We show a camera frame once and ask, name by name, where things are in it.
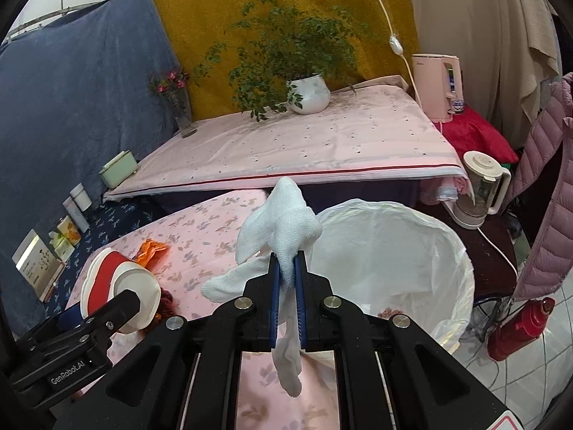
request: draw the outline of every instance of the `blue gripper pad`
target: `blue gripper pad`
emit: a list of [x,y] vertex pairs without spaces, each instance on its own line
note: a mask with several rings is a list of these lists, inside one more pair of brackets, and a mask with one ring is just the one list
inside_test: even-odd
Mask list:
[[273,292],[270,298],[269,343],[270,348],[277,346],[277,329],[279,328],[279,291],[281,284],[279,262],[274,264]]
[[296,314],[299,319],[300,349],[307,346],[307,309],[304,304],[303,278],[300,274],[299,257],[294,258],[294,289],[296,292]]

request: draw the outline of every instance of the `kettle base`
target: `kettle base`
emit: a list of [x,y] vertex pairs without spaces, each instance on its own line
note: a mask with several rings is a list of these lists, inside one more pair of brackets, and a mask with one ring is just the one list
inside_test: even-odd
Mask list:
[[452,217],[452,219],[465,229],[478,229],[485,222],[485,216],[476,217],[470,216],[459,209],[455,202],[447,201],[442,202],[443,206]]

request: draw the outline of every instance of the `white tiled floor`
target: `white tiled floor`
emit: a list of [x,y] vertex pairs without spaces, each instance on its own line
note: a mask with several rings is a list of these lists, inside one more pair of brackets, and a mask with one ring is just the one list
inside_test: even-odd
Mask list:
[[[489,358],[486,344],[472,333],[462,336],[454,353],[469,372],[506,403],[525,430],[535,429],[551,400],[563,391],[573,374],[573,273],[550,297],[557,305],[542,337],[507,360],[495,362]],[[472,324],[481,323],[482,317],[474,309]]]

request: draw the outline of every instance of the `brown table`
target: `brown table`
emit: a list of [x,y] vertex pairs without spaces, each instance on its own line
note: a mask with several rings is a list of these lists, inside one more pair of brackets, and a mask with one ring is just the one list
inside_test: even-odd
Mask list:
[[[462,240],[472,260],[473,274],[476,279],[474,300],[488,297],[506,297],[514,293],[517,280],[511,267],[498,252],[483,239],[476,230],[464,229],[453,221],[443,205],[424,205],[417,203],[416,210],[433,216],[452,228]],[[501,217],[489,215],[481,227],[483,233],[516,266],[514,247]]]

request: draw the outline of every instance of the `blue curtain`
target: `blue curtain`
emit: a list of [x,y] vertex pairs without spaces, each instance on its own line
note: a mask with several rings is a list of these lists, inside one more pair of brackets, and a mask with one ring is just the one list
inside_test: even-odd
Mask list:
[[176,131],[150,76],[178,67],[153,0],[110,0],[0,47],[0,286],[22,334],[44,307],[11,260],[31,228],[45,241],[79,182],[122,150],[140,160]]

